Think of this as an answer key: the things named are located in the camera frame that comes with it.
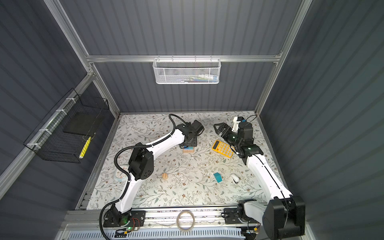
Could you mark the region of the natural wood block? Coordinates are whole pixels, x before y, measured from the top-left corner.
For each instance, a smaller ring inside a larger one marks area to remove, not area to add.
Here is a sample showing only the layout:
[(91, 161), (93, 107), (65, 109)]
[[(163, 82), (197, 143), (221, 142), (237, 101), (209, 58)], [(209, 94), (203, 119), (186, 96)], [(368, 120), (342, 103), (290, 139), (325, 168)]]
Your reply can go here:
[(194, 153), (194, 149), (183, 149), (183, 153)]

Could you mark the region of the teal green block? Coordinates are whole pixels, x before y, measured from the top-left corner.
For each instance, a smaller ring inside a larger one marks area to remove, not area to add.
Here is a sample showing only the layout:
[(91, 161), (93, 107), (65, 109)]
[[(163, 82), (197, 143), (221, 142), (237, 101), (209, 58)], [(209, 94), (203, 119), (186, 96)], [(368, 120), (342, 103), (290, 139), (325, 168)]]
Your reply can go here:
[(214, 177), (218, 183), (223, 181), (223, 178), (220, 173), (214, 173)]

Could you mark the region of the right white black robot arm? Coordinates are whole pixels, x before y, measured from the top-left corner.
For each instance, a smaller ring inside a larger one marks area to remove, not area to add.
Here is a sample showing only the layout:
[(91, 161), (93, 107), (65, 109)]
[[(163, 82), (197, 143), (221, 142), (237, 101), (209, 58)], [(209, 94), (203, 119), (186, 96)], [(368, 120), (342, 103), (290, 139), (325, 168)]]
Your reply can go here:
[(254, 144), (252, 124), (236, 118), (233, 127), (219, 123), (214, 129), (255, 175), (269, 201), (264, 206), (256, 200), (240, 200), (236, 217), (242, 222), (257, 221), (271, 240), (304, 235), (305, 202), (284, 186), (269, 166), (264, 152)]

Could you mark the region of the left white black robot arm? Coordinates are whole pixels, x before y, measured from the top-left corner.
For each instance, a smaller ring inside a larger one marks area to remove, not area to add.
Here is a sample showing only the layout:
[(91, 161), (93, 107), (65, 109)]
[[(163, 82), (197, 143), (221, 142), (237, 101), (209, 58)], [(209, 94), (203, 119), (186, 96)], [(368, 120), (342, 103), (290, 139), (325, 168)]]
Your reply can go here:
[[(192, 123), (182, 121), (179, 125), (176, 125), (173, 120), (171, 122), (173, 124), (172, 131), (157, 141), (145, 145), (137, 143), (134, 146), (125, 147), (116, 153), (114, 165), (117, 170), (127, 176), (127, 180), (119, 198), (102, 208), (99, 216), (100, 228), (103, 228), (104, 211), (107, 207), (111, 207), (107, 214), (109, 214), (108, 220), (113, 221), (114, 226), (127, 226), (129, 221), (134, 219), (131, 215), (134, 198), (144, 180), (149, 178), (154, 172), (154, 160), (177, 145), (181, 147), (194, 147), (197, 137), (205, 129), (197, 120)], [(124, 170), (119, 165), (118, 158), (127, 150), (133, 151), (129, 159), (128, 170)]]

